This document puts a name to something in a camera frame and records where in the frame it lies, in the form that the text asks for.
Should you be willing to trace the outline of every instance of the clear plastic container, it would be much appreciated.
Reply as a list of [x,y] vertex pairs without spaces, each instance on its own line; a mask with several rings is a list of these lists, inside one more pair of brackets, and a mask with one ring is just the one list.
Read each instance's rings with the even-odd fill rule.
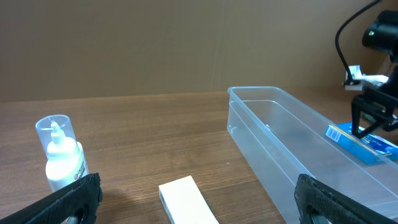
[[275,87],[231,87],[228,131],[287,223],[300,223],[294,200],[309,174],[355,201],[398,217],[398,165],[382,155],[366,165],[325,136],[334,124]]

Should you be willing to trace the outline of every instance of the white cardboard box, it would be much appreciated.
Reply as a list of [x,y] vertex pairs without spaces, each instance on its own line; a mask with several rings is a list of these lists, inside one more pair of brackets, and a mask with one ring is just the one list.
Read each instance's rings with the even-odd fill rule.
[[218,224],[192,176],[160,185],[159,195],[173,224]]

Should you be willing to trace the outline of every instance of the white pump dispenser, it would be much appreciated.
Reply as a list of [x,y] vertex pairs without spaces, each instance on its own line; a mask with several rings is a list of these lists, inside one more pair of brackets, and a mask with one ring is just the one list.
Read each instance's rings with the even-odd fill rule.
[[88,174],[83,148],[76,142],[68,116],[45,117],[37,122],[36,130],[48,159],[45,174],[53,192]]

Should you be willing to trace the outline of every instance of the bottle label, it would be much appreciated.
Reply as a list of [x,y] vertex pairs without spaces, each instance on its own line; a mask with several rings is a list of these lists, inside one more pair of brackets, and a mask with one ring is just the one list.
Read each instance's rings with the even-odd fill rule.
[[86,159],[83,158],[83,162],[81,163],[81,166],[80,166],[78,172],[75,174],[75,180],[80,179],[87,174],[88,174],[87,163],[86,163]]

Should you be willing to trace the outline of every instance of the brown table surface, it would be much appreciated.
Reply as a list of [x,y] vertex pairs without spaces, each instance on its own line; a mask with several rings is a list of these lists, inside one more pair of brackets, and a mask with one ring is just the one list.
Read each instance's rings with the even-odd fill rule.
[[[351,119],[355,93],[342,87],[287,91],[336,123]],[[51,193],[34,125],[67,114],[101,176],[97,223],[170,223],[158,186],[188,175],[220,223],[284,223],[226,130],[228,100],[213,92],[0,103],[0,218]]]

